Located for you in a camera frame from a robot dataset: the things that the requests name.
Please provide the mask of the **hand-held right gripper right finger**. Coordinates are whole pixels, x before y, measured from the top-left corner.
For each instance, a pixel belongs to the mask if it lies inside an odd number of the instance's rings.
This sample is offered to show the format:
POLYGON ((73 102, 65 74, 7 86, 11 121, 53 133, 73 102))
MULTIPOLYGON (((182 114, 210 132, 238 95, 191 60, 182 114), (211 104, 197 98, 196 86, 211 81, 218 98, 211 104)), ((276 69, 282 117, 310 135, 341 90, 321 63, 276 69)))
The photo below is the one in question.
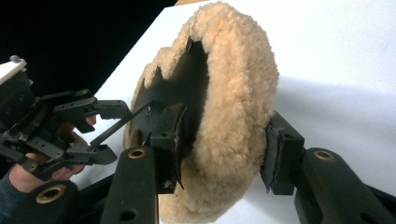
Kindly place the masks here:
POLYGON ((294 195, 301 224, 396 224, 396 197, 364 184, 338 154, 306 149, 304 138, 278 113, 266 128, 260 170, 275 195, 294 195))

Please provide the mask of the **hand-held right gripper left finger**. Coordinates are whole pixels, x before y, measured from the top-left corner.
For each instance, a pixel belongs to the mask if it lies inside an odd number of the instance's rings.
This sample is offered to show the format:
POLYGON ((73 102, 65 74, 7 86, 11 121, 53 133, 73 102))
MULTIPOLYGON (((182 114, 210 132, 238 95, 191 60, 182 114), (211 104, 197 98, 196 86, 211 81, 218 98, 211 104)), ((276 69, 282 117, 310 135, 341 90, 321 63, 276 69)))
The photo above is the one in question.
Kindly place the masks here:
POLYGON ((165 107, 146 144, 121 153, 100 224, 159 224, 158 196, 181 184, 184 112, 182 104, 165 107))

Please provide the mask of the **beige fluffy steering wheel cover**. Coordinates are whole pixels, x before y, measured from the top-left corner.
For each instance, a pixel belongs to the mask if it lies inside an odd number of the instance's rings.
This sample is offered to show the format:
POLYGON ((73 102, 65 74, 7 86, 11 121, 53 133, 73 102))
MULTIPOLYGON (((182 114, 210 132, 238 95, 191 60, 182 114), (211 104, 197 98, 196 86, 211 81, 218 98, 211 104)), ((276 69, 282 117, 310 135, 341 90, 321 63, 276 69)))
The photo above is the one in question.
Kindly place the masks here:
POLYGON ((230 5, 200 7, 169 47, 159 49, 141 74, 110 78, 100 96, 119 96, 137 105, 137 96, 156 79, 170 82, 187 53, 188 42, 202 45, 207 87, 191 154, 181 163, 181 184, 159 199, 165 224, 209 224, 248 191, 264 160, 265 128, 273 115, 278 71, 260 25, 230 5))

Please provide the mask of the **white table mat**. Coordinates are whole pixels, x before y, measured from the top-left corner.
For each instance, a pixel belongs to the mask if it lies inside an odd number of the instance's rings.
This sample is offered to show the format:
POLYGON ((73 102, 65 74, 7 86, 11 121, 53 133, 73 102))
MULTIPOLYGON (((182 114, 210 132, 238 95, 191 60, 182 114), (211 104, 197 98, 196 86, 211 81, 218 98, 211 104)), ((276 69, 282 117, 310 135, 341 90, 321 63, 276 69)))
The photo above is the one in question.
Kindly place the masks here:
MULTIPOLYGON (((209 1, 165 8, 96 93, 131 102, 145 65, 209 1)), ((223 0, 267 33, 279 112, 305 146, 340 155, 366 184, 396 196, 396 0, 223 0)), ((216 224, 299 224, 291 196, 260 177, 216 224)))

